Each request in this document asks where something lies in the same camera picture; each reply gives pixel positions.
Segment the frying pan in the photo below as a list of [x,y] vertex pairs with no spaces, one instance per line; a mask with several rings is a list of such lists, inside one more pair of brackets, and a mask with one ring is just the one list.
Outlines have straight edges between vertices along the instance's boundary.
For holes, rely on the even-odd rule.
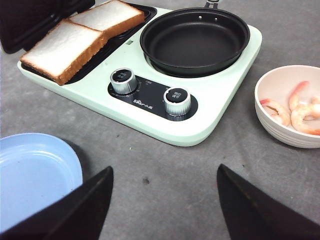
[[175,10],[149,23],[140,36],[147,62],[180,78],[204,77],[232,65],[248,45],[250,31],[240,17],[218,9],[218,2]]

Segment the toast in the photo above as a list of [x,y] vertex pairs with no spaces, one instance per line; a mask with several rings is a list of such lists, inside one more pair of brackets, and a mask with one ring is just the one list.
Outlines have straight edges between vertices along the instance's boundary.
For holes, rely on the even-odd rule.
[[64,19],[22,55],[20,61],[63,85],[105,43],[106,39],[101,31]]
[[145,14],[120,0],[111,0],[69,18],[113,38],[145,21]]

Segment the control knob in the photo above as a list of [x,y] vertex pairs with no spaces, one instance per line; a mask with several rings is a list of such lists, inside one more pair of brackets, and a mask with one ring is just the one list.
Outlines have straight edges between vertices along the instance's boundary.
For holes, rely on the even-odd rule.
[[165,111],[174,117],[187,114],[191,108],[190,93],[183,88],[171,87],[163,94]]
[[132,93],[138,85],[134,72],[129,68],[119,68],[110,76],[111,85],[117,94]]

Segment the light blue plate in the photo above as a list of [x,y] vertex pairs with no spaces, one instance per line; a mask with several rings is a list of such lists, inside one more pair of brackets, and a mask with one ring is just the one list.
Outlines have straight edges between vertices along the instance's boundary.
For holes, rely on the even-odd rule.
[[22,133],[0,140],[0,232],[55,203],[83,182],[79,159],[61,139]]

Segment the gray fabric surface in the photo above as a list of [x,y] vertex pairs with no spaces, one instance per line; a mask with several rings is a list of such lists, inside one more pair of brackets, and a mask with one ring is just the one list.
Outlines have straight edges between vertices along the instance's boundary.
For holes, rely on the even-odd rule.
[[[132,2],[173,10],[205,4]],[[224,0],[219,8],[258,28],[263,42],[219,124],[193,147],[160,142],[50,92],[17,69],[23,50],[1,53],[1,137],[40,132],[66,140],[80,158],[84,181],[113,167],[113,195],[100,239],[230,239],[216,183],[221,163],[320,224],[320,149],[277,141],[254,108],[254,87],[264,73],[285,65],[319,67],[320,1]]]

